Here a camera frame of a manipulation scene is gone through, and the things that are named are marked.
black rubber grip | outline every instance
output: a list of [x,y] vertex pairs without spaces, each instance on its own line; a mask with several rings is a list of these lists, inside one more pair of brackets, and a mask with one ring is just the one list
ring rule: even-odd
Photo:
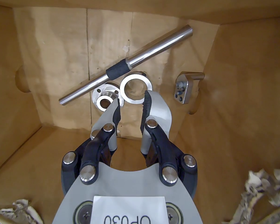
[[116,63],[114,66],[109,67],[106,70],[106,74],[110,80],[114,80],[119,78],[120,76],[128,73],[130,69],[126,64],[126,59],[121,60],[120,62]]
[[141,125],[140,125],[142,135],[143,135],[144,127],[145,127],[146,118],[150,114],[151,104],[152,104],[151,96],[148,91],[145,91],[144,102],[143,102],[143,113],[142,113],[142,119],[141,119]]

stainless steel rod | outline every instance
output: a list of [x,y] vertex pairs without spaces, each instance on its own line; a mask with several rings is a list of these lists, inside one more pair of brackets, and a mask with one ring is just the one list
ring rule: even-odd
[[[164,38],[163,40],[149,47],[148,49],[142,50],[141,52],[127,58],[126,63],[129,69],[132,69],[138,66],[139,64],[143,63],[144,61],[152,58],[153,56],[158,55],[159,53],[164,52],[165,50],[171,48],[175,44],[187,39],[192,35],[193,35],[193,29],[189,25],[186,25],[180,30],[176,31],[175,33],[169,35],[168,37]],[[71,92],[70,94],[60,98],[59,102],[62,105],[66,105],[70,101],[90,92],[96,87],[99,87],[100,85],[107,83],[109,80],[110,79],[107,76],[107,74],[104,73],[97,78],[91,79],[87,84]]]

silver bolt head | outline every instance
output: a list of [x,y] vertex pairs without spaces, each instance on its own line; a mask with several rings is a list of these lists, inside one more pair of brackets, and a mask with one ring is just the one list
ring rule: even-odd
[[193,168],[196,165],[196,160],[191,155],[185,155],[183,161],[189,168]]
[[92,137],[92,138],[95,138],[99,131],[100,131],[100,130],[94,130],[94,131],[91,133],[91,137]]
[[84,182],[92,180],[95,176],[95,167],[92,165],[86,165],[80,171],[80,179]]
[[111,123],[107,123],[103,126],[103,130],[105,132],[111,132],[111,131],[113,131],[113,129],[114,129],[114,126]]
[[166,182],[168,182],[170,184],[174,184],[178,179],[177,172],[172,167],[164,167],[162,169],[162,177],[164,178],[164,180]]
[[146,122],[147,126],[151,129],[156,128],[158,126],[158,123],[154,119],[149,119]]
[[72,151],[68,152],[65,154],[65,156],[63,157],[63,163],[68,165],[74,162],[76,158],[76,154]]
[[183,82],[182,81],[177,82],[176,87],[177,87],[177,89],[183,87]]

